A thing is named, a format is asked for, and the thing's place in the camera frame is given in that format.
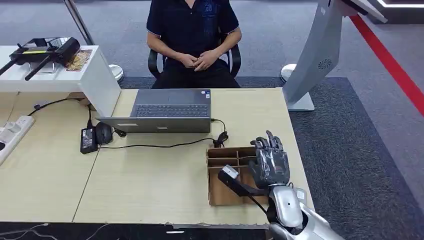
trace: yellow label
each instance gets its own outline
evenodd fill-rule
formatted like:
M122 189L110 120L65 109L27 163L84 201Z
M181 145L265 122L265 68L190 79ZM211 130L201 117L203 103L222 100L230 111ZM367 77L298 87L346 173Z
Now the yellow label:
M43 54L47 51L42 50L42 51L24 51L23 54Z

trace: ventilation grille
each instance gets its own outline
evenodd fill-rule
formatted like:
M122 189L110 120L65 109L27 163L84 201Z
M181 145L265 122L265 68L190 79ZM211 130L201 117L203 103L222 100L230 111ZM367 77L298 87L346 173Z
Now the ventilation grille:
M324 59L318 63L318 69L319 70L328 69L329 67L331 67L332 64L333 64L333 61L331 61L331 59L329 58Z

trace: light wood table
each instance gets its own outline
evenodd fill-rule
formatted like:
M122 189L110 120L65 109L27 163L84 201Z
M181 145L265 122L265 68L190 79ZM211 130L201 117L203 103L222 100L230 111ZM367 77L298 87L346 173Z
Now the light wood table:
M114 117L128 117L137 90L122 90ZM226 147L249 146L271 130L281 138L290 165L290 181L307 192L314 208L302 160L281 88L212 89L211 116L225 122ZM129 134L114 137L108 147L132 144L173 145L211 134ZM256 205L210 206L206 151L211 141L174 148L131 147L101 149L75 215L75 222L265 227L267 219Z
M67 95L20 93L10 120ZM33 117L34 125L0 166L0 222L72 222L96 158L79 151L88 109L67 100Z
M17 94L17 92L0 92L0 128L3 127L9 119Z

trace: black chair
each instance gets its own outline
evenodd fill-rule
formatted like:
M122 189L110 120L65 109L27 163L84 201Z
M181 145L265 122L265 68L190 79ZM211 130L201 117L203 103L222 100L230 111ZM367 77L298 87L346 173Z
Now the black chair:
M224 39L227 37L226 34L220 35L220 41L219 44L221 44ZM232 56L232 68L230 63L230 52ZM228 52L225 53L228 58L228 69L230 70L230 73L233 77L237 75L237 73L240 70L240 66L242 65L242 58L240 57L240 50L239 46L236 44L233 46ZM166 56L162 56L162 63L165 65L165 60L167 59ZM153 74L153 76L158 79L161 75L161 73L158 71L158 53L152 49L150 49L150 53L148 55L148 70Z

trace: red stripe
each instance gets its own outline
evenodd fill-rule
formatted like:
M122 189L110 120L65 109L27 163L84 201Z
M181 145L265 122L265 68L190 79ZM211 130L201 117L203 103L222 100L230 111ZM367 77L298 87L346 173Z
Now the red stripe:
M368 43L369 47L374 51L385 69L394 78L399 87L403 90L406 96L415 105L416 109L424 116L424 94L410 78L410 76L402 69L395 58L390 54L387 48L371 31L364 20L359 16L351 16L353 24L356 26L362 37Z

